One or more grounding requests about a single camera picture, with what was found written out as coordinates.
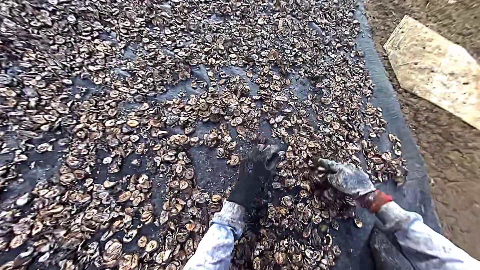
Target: wooden board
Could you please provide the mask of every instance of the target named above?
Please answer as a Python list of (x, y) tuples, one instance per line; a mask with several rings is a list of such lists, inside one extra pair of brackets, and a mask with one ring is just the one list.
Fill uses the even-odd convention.
[(480, 129), (480, 66), (463, 47), (405, 15), (384, 48), (405, 90)]

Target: white sleeve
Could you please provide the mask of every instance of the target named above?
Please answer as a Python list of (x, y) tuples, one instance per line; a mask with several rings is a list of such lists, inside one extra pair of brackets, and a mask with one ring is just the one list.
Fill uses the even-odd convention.
[(235, 241), (243, 232), (245, 208), (225, 201), (184, 270), (228, 270)]
[(395, 232), (403, 254), (415, 269), (480, 269), (479, 261), (425, 225), (419, 214), (388, 202), (380, 208), (377, 216), (386, 229)]

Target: hand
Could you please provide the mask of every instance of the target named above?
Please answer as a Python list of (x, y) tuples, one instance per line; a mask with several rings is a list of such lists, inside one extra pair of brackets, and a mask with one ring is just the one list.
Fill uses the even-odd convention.
[(240, 163), (239, 179), (228, 201), (248, 208), (262, 186), (275, 174), (279, 148), (258, 144)]
[(327, 173), (330, 184), (341, 192), (357, 198), (376, 190), (368, 175), (352, 164), (345, 165), (319, 157), (312, 157), (311, 160), (317, 167), (314, 173)]

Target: dirt ground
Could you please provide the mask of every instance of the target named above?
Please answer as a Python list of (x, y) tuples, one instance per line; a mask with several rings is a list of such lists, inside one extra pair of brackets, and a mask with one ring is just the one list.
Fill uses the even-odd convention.
[(480, 62), (478, 0), (367, 0), (373, 39), (399, 93), (407, 124), (432, 179), (432, 196), (445, 235), (480, 259), (480, 131), (403, 90), (382, 45), (405, 14), (463, 46)]

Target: person's left hand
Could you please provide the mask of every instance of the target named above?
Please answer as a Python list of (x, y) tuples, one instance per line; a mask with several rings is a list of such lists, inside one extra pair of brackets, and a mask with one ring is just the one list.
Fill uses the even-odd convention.
[(227, 201), (248, 208), (262, 186), (275, 174), (279, 147), (258, 144), (240, 163), (239, 179)]

